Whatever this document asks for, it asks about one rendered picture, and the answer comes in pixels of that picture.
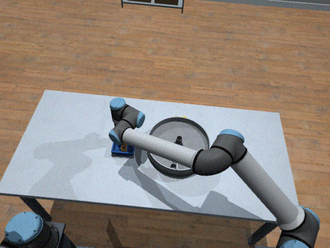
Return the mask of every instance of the circular tray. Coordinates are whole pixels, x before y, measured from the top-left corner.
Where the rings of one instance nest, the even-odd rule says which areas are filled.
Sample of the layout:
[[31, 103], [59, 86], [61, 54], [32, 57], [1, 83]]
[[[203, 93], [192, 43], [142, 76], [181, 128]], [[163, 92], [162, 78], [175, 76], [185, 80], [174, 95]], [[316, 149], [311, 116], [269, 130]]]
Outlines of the circular tray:
[[[172, 117], [162, 120], [152, 128], [150, 135], [177, 144], [181, 143], [177, 138], [182, 138], [181, 145], [196, 151], [208, 149], [210, 146], [204, 129], [196, 122], [183, 117]], [[189, 177], [193, 174], [191, 168], [160, 156], [148, 153], [148, 158], [153, 167], [167, 176], [177, 178]]]

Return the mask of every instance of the wooden floor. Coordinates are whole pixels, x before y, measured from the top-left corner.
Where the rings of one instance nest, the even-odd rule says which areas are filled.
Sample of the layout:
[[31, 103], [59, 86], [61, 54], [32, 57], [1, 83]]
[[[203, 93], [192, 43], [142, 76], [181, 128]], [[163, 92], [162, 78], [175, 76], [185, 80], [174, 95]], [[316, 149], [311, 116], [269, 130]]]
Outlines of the wooden floor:
[[[320, 217], [315, 247], [328, 248], [329, 58], [330, 12], [186, 0], [181, 14], [121, 8], [120, 0], [1, 0], [0, 177], [45, 89], [279, 112], [299, 204]], [[112, 247], [111, 228], [128, 247], [247, 247], [261, 225], [41, 204], [76, 245], [102, 248]], [[0, 240], [6, 223], [29, 210], [0, 196]], [[260, 244], [275, 247], [279, 235]]]

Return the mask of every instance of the table leg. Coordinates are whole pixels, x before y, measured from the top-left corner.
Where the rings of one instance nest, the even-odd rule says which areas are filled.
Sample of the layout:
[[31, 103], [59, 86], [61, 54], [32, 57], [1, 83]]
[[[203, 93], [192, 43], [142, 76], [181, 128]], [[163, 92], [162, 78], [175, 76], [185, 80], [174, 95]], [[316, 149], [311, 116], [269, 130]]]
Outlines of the table leg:
[[34, 198], [21, 197], [22, 201], [36, 214], [40, 215], [44, 221], [52, 221], [52, 217]]
[[264, 223], [258, 230], [256, 230], [249, 238], [248, 244], [254, 246], [258, 241], [264, 238], [267, 234], [272, 232], [277, 227], [277, 224]]

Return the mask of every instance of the gray cylindrical tube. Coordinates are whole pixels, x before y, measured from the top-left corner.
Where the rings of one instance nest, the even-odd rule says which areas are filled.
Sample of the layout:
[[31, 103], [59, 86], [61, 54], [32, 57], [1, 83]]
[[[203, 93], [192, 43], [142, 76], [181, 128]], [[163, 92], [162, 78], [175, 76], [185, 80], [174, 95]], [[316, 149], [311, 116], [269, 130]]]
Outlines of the gray cylindrical tube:
[[123, 142], [189, 168], [192, 167], [193, 160], [197, 153], [197, 151], [193, 149], [141, 133], [132, 128], [125, 130]]
[[301, 225], [304, 211], [289, 200], [249, 152], [232, 168], [274, 214], [281, 229], [291, 230]]

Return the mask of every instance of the tabletop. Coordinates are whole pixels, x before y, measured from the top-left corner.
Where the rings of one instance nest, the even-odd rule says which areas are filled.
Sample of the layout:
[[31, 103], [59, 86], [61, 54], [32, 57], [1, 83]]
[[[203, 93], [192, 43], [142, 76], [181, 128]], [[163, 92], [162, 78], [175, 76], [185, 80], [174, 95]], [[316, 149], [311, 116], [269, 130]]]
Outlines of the tabletop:
[[[45, 90], [0, 194], [276, 222], [232, 168], [214, 176], [170, 178], [152, 166], [145, 151], [135, 149], [134, 158], [112, 156], [114, 97]], [[174, 116], [198, 123], [210, 144], [223, 129], [239, 131], [249, 152], [298, 205], [279, 113], [124, 99], [145, 114], [137, 129], [143, 133]]]

